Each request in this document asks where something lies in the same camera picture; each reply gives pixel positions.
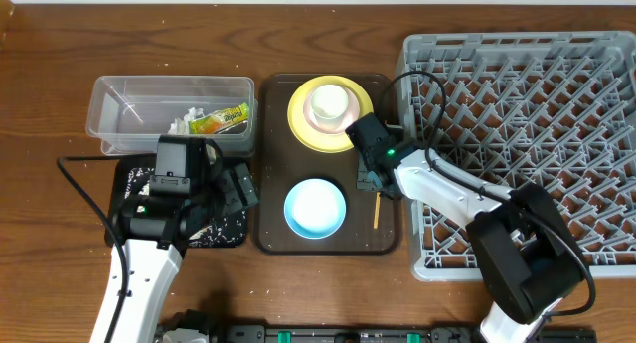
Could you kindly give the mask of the green snack wrapper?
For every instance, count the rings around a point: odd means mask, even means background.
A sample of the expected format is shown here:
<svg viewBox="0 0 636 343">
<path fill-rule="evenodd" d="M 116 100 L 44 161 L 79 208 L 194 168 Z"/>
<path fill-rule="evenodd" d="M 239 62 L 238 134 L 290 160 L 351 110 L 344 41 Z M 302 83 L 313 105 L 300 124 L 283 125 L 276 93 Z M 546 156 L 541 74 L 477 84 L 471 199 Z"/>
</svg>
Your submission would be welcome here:
<svg viewBox="0 0 636 343">
<path fill-rule="evenodd" d="M 190 134 L 218 134 L 243 124 L 248 119 L 249 106 L 244 102 L 209 114 L 197 114 L 194 119 L 188 121 L 188 129 Z"/>
</svg>

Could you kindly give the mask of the blue bowl with rice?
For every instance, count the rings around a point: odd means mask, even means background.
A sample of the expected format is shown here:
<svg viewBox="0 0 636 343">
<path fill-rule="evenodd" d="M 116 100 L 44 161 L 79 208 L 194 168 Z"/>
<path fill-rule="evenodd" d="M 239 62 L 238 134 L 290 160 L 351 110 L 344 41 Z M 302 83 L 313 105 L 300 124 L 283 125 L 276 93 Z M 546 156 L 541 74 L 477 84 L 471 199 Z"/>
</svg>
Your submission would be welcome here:
<svg viewBox="0 0 636 343">
<path fill-rule="evenodd" d="M 287 194 L 283 216 L 299 237 L 322 240 L 343 225 L 347 202 L 341 189 L 325 179 L 311 178 L 297 183 Z"/>
</svg>

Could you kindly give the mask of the white tissue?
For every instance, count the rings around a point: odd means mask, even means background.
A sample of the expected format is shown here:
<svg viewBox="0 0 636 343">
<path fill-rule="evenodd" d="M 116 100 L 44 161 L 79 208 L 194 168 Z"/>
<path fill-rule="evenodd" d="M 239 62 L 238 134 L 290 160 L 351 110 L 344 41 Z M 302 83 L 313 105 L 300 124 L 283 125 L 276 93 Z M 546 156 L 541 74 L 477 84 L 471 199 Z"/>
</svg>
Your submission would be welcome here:
<svg viewBox="0 0 636 343">
<path fill-rule="evenodd" d="M 188 135 L 190 133 L 190 122 L 202 118 L 204 112 L 201 108 L 191 107 L 182 118 L 176 118 L 170 125 L 168 133 L 170 135 Z"/>
</svg>

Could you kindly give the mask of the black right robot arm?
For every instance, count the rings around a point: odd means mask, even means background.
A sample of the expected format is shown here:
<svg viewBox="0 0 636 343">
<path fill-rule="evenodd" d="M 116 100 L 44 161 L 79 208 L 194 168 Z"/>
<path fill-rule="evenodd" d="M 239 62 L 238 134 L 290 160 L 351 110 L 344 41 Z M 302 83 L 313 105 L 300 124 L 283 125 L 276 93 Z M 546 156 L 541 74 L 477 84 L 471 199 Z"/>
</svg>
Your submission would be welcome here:
<svg viewBox="0 0 636 343">
<path fill-rule="evenodd" d="M 488 183 L 414 142 L 386 137 L 353 145 L 381 191 L 422 202 L 467 233 L 493 299 L 479 327 L 484 341 L 533 341 L 581 282 L 588 301 L 576 311 L 592 306 L 589 265 L 543 187 Z"/>
</svg>

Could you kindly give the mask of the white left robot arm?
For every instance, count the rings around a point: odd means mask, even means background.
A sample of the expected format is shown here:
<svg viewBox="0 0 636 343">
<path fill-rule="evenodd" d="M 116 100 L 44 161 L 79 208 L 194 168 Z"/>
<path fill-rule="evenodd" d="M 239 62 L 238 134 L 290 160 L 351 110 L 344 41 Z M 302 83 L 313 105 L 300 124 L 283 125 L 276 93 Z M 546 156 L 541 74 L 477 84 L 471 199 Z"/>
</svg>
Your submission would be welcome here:
<svg viewBox="0 0 636 343">
<path fill-rule="evenodd" d="M 257 204 L 251 173 L 243 162 L 216 177 L 216 199 L 224 206 L 209 213 L 192 207 L 179 214 L 184 201 L 130 193 L 112 221 L 123 233 L 123 253 L 113 250 L 104 300 L 90 340 L 92 342 L 153 342 L 157 339 L 210 340 L 210 330 L 174 328 L 156 332 L 169 288 L 188 248 L 227 249 L 246 237 L 247 209 Z"/>
</svg>

